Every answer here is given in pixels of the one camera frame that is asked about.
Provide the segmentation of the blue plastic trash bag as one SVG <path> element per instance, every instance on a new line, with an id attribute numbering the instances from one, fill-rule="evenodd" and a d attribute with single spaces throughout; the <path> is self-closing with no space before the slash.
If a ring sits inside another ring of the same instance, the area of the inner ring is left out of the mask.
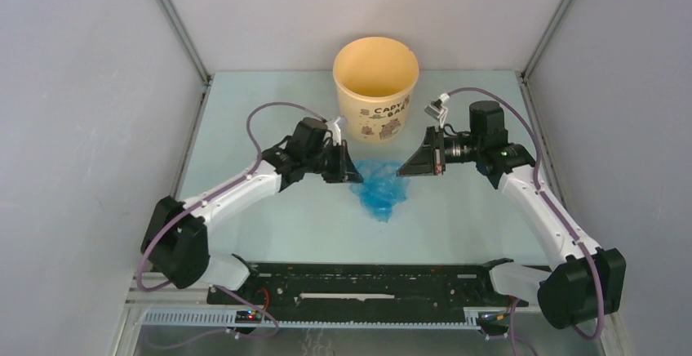
<path id="1" fill-rule="evenodd" d="M 395 206 L 407 200 L 409 179 L 397 174 L 402 165 L 403 162 L 375 158 L 355 162 L 363 182 L 350 185 L 349 190 L 370 218 L 389 222 Z"/>

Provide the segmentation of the yellow cartoon trash bin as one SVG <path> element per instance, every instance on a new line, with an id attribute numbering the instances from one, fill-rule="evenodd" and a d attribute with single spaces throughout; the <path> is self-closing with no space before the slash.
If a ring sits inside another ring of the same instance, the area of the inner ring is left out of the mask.
<path id="1" fill-rule="evenodd" d="M 346 132 L 371 144 L 394 140 L 406 125 L 419 62 L 404 43 L 385 37 L 345 45 L 332 67 Z"/>

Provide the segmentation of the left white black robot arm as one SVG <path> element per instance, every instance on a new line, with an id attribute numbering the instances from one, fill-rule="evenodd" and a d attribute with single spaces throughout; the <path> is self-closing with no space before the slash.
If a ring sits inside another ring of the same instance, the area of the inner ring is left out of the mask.
<path id="1" fill-rule="evenodd" d="M 294 132 L 261 152 L 243 173 L 197 196 L 162 198 L 155 206 L 141 245 L 144 259 L 162 273 L 167 285 L 185 289 L 195 283 L 226 288 L 238 304 L 256 298 L 251 267 L 233 253 L 213 252 L 211 237 L 233 216 L 316 174 L 328 184 L 361 183 L 342 131 L 348 122 L 306 117 Z"/>

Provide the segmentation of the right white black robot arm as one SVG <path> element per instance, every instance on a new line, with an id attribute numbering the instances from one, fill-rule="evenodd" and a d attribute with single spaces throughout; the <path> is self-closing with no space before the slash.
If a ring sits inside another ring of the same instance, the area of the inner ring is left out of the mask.
<path id="1" fill-rule="evenodd" d="M 397 170 L 398 176 L 440 176 L 456 163 L 474 163 L 528 224 L 548 259 L 548 270 L 509 259 L 490 263 L 489 274 L 474 284 L 476 298 L 496 305 L 512 296 L 540 308 L 557 329 L 619 311 L 627 263 L 616 249 L 604 249 L 559 203 L 539 176 L 539 162 L 512 143 L 504 110 L 493 100 L 469 106 L 469 129 L 455 131 L 446 123 L 445 100 L 425 109 L 436 119 L 421 146 Z"/>

